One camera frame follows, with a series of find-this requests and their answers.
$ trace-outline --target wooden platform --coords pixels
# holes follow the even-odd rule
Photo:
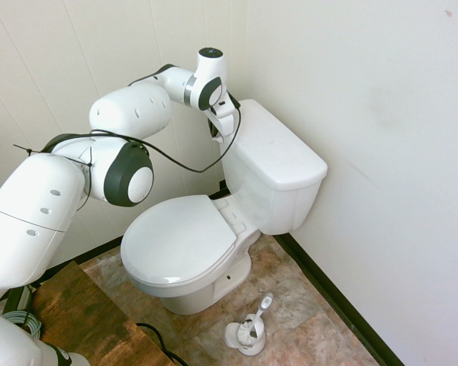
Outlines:
[[[76,352],[91,366],[174,365],[74,262],[34,293],[41,340]]]

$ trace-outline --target toilet tank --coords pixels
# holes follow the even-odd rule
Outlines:
[[[240,129],[222,159],[227,187],[262,233],[291,232],[307,217],[327,164],[261,104],[240,104]]]

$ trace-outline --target brown floor tile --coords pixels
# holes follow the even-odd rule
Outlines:
[[[272,293],[274,301],[269,312],[286,332],[322,311],[315,299],[294,278],[284,280],[272,289]]]
[[[314,287],[314,285],[308,280],[308,278],[305,277],[305,274],[302,273],[302,270],[298,267],[296,263],[290,265],[289,267],[292,272],[292,277],[300,281],[302,287],[317,301],[317,303],[322,309],[326,310],[328,307],[330,307],[326,299],[324,299],[324,297],[321,295],[318,289]]]
[[[275,241],[273,236],[261,234],[258,240],[250,246],[249,253],[253,254],[258,252],[260,249],[263,249],[265,246],[272,244]]]
[[[369,352],[304,276],[272,236],[250,247],[249,278],[208,309],[189,316],[166,310],[160,299],[136,289],[128,280],[120,248],[81,267],[135,322],[149,323],[166,347],[191,366],[377,366]],[[245,356],[224,343],[228,323],[256,313],[266,292],[275,296],[263,315],[266,345]],[[158,343],[154,332],[141,328]]]
[[[182,342],[193,339],[200,332],[213,326],[216,322],[224,318],[224,311],[219,302],[208,309],[192,315],[178,315],[169,313],[175,331]]]
[[[249,360],[249,366],[307,366],[294,344],[283,339],[275,345],[266,344],[260,354]]]
[[[362,345],[340,366],[379,366],[379,363]]]
[[[222,366],[223,363],[211,357],[195,339],[190,339],[174,351],[183,361],[191,366]]]
[[[354,335],[354,333],[348,328],[346,323],[337,315],[332,307],[328,307],[326,310],[327,318],[334,324],[337,331],[343,335],[344,339],[348,343],[351,349],[356,349],[361,345],[360,340]]]
[[[270,246],[253,253],[251,259],[253,267],[249,280],[259,292],[267,292],[292,274]]]
[[[260,292],[258,292],[254,285],[249,280],[245,280],[245,282],[220,299],[219,304],[222,310],[229,314],[254,302],[259,296]]]
[[[290,333],[305,362],[312,366],[338,366],[352,350],[324,312],[308,319]]]
[[[129,281],[121,259],[121,247],[80,265],[80,268],[104,291]]]
[[[158,329],[163,337],[163,342],[169,351],[173,351],[178,348],[182,341],[178,337],[178,333],[175,331],[171,319],[168,315],[168,310],[160,303],[160,307],[155,307],[151,311],[145,313],[139,320],[138,323],[148,323]],[[160,341],[153,330],[146,327],[141,327],[143,332],[147,334],[157,345],[161,347]]]
[[[229,348],[224,342],[224,334],[227,322],[221,320],[204,332],[195,337],[195,341],[214,360],[225,364],[247,364],[247,356],[241,354],[235,348]]]

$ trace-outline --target cable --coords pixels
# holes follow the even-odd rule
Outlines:
[[[147,323],[136,323],[137,326],[145,326],[146,328],[149,328],[151,329],[153,332],[156,333],[159,341],[160,341],[160,345],[161,345],[161,350],[163,351],[163,353],[171,360],[173,361],[173,359],[175,358],[182,366],[189,366],[185,361],[183,361],[182,358],[180,358],[179,356],[175,355],[173,352],[170,352],[166,349],[166,346],[165,346],[165,342],[163,342],[163,337],[161,336],[161,333],[158,332],[158,329],[156,329],[154,326],[151,326],[150,324],[147,324]]]
[[[32,305],[32,287],[27,285],[27,289],[30,292],[29,299],[27,300],[27,311],[25,310],[16,310],[9,313],[5,313],[2,316],[6,318],[11,323],[20,325],[22,329],[28,327],[31,331],[31,335],[34,338],[39,339],[40,337],[40,327],[42,323],[36,319],[36,317],[31,314],[31,305]]]
[[[58,139],[52,143],[49,143],[47,144],[41,151],[40,153],[45,153],[47,151],[50,151],[52,148],[54,148],[56,145],[58,145],[59,143],[62,143],[64,141],[67,141],[67,140],[74,140],[74,139],[79,139],[79,138],[83,138],[83,137],[106,137],[106,136],[111,136],[111,137],[118,137],[118,138],[121,138],[121,139],[124,139],[126,141],[135,141],[137,143],[142,143],[143,145],[145,146],[148,146],[150,147],[151,149],[154,149],[156,150],[159,154],[161,154],[162,156],[164,156],[165,158],[167,158],[169,161],[171,162],[174,162],[175,164],[181,166],[182,168],[190,171],[190,172],[194,172],[194,173],[203,173],[205,171],[207,171],[208,169],[210,169],[212,166],[214,166],[215,164],[217,164],[218,162],[220,162],[222,160],[222,158],[225,157],[225,155],[227,154],[227,152],[229,151],[229,149],[232,147],[232,144],[234,143],[234,141],[236,140],[236,136],[237,136],[237,133],[239,132],[239,128],[240,128],[240,125],[241,125],[241,111],[239,108],[236,108],[237,110],[237,113],[238,113],[238,122],[237,122],[237,127],[236,127],[236,131],[234,132],[234,136],[231,140],[231,142],[229,143],[229,145],[227,146],[226,150],[222,153],[222,155],[216,159],[212,164],[206,166],[205,168],[201,169],[201,170],[198,170],[198,169],[194,169],[194,168],[190,168],[189,166],[187,165],[184,165],[182,164],[181,162],[177,161],[176,159],[172,158],[171,156],[169,156],[168,154],[166,154],[164,151],[162,151],[160,148],[154,146],[153,144],[151,143],[147,143],[146,141],[143,141],[141,139],[137,139],[136,137],[131,137],[131,136],[125,136],[125,135],[121,135],[119,133],[113,133],[111,131],[107,131],[107,130],[92,130],[92,132],[94,131],[98,131],[98,132],[102,132],[102,133],[85,133],[85,134],[71,134],[71,135],[68,135],[68,136],[65,136],[61,139]]]
[[[76,210],[77,212],[80,211],[86,205],[86,203],[88,202],[88,200],[90,198],[90,193],[92,193],[92,160],[93,160],[93,158],[92,158],[92,147],[90,146],[90,163],[88,163],[88,164],[82,163],[82,164],[85,164],[86,166],[89,167],[89,192],[86,195],[85,202],[83,202],[82,206],[78,210]]]

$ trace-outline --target black cable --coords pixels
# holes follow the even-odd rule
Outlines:
[[[86,205],[86,203],[88,202],[88,200],[90,198],[90,193],[92,193],[92,161],[93,161],[93,158],[92,158],[92,147],[90,146],[90,163],[86,164],[86,166],[89,167],[89,192],[86,195],[85,202],[83,202],[82,206],[78,210],[76,210],[77,212],[80,211]]]
[[[162,156],[164,156],[165,158],[167,158],[169,161],[171,162],[174,162],[175,164],[181,166],[182,168],[186,169],[186,170],[189,170],[190,172],[194,172],[194,173],[203,173],[205,171],[207,171],[208,169],[210,169],[212,166],[214,166],[215,164],[217,164],[218,162],[220,162],[222,160],[222,158],[225,157],[225,155],[227,154],[227,152],[229,151],[229,149],[232,147],[232,144],[234,143],[234,141],[236,140],[236,136],[237,136],[237,133],[239,132],[239,128],[240,128],[240,125],[241,125],[241,111],[239,108],[236,108],[237,110],[237,113],[238,113],[238,122],[237,122],[237,128],[236,128],[236,131],[234,132],[234,136],[231,140],[231,142],[229,143],[229,146],[226,148],[226,150],[222,153],[222,155],[216,159],[212,164],[206,166],[205,168],[203,168],[202,170],[198,170],[198,169],[193,169],[193,168],[190,168],[189,166],[187,165],[184,165],[182,164],[181,162],[178,162],[177,160],[175,160],[174,158],[172,158],[171,156],[169,156],[168,154],[166,154],[164,151],[162,151],[160,148],[154,146],[153,144],[151,143],[147,143],[146,141],[143,141],[141,139],[137,139],[136,137],[131,137],[131,136],[125,136],[125,135],[121,135],[119,133],[113,133],[111,131],[107,131],[107,130],[92,130],[93,131],[98,131],[98,132],[103,132],[103,133],[85,133],[85,134],[70,134],[68,136],[65,136],[64,138],[61,138],[61,139],[58,139],[52,143],[49,143],[48,145],[46,145],[41,151],[40,153],[45,153],[46,151],[50,151],[53,147],[55,147],[56,145],[58,145],[59,143],[63,143],[64,141],[67,141],[67,140],[74,140],[74,139],[79,139],[79,138],[83,138],[83,137],[106,137],[106,136],[112,136],[112,137],[118,137],[118,138],[121,138],[121,139],[124,139],[126,141],[135,141],[137,143],[142,143],[143,145],[145,146],[148,146],[150,147],[151,149],[154,149],[156,150],[159,154],[161,154]]]
[[[163,351],[163,353],[171,360],[173,361],[173,359],[175,358],[182,366],[189,366],[185,361],[183,361],[183,359],[177,355],[175,355],[173,352],[171,351],[168,351],[166,349],[166,346],[165,346],[165,342],[163,342],[163,337],[161,336],[161,333],[158,332],[158,329],[156,329],[154,326],[151,326],[150,324],[148,323],[136,323],[137,326],[145,326],[146,328],[149,328],[151,329],[153,332],[156,333],[159,341],[160,341],[160,345],[161,345],[161,351]]]
[[[93,131],[99,131],[99,132],[103,132],[103,133],[106,133],[108,135],[112,135],[112,136],[115,136],[115,137],[120,137],[120,138],[123,138],[123,139],[126,139],[126,140],[132,140],[132,141],[135,141],[137,143],[142,143],[148,147],[150,147],[151,149],[154,149],[156,150],[157,152],[159,152],[162,156],[164,156],[165,158],[167,158],[169,161],[171,162],[174,162],[175,164],[181,166],[182,168],[190,171],[190,172],[194,172],[194,173],[203,173],[205,171],[207,171],[208,169],[210,169],[212,166],[214,166],[215,164],[217,164],[218,162],[220,162],[222,160],[222,158],[225,157],[225,155],[227,154],[227,152],[229,151],[229,149],[231,148],[232,144],[234,143],[234,141],[236,140],[236,136],[237,136],[237,133],[239,132],[239,127],[241,125],[241,112],[240,112],[240,109],[237,108],[237,113],[239,114],[239,119],[238,119],[238,122],[237,122],[237,127],[236,127],[236,131],[234,132],[234,136],[231,140],[231,142],[229,143],[229,146],[226,148],[226,150],[222,153],[222,155],[216,159],[212,164],[206,166],[205,168],[203,168],[202,170],[197,170],[197,169],[193,169],[193,168],[190,168],[189,166],[186,166],[184,164],[182,164],[181,162],[178,162],[177,160],[175,160],[174,158],[172,158],[171,156],[169,156],[168,154],[166,154],[164,151],[162,151],[161,149],[159,149],[158,147],[150,144],[150,143],[147,143],[146,141],[143,141],[143,140],[140,140],[140,139],[137,139],[135,137],[130,137],[130,136],[125,136],[125,135],[119,135],[117,133],[113,133],[113,132],[110,132],[110,131],[107,131],[107,130],[93,130]]]

